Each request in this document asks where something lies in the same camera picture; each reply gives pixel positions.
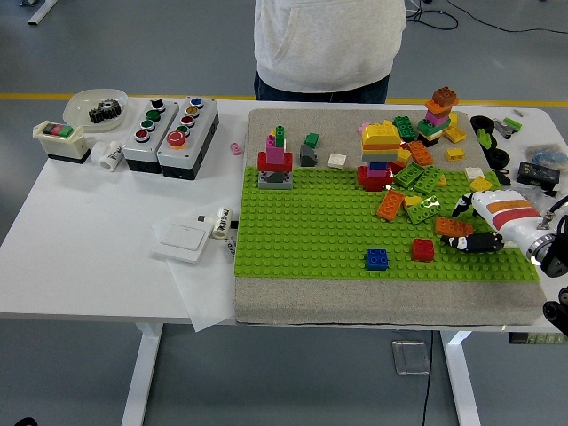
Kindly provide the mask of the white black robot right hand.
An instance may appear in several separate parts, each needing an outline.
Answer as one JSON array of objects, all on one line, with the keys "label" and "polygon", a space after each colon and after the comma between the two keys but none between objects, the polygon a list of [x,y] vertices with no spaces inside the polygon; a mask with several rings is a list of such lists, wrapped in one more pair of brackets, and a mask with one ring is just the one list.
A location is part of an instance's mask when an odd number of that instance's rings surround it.
[{"label": "white black robot right hand", "polygon": [[474,209],[492,230],[467,237],[441,238],[446,245],[463,252],[496,252],[509,241],[515,243],[528,260],[540,264],[556,237],[552,231],[539,228],[540,212],[517,191],[466,193],[456,203],[452,216],[458,217],[468,209]]}]

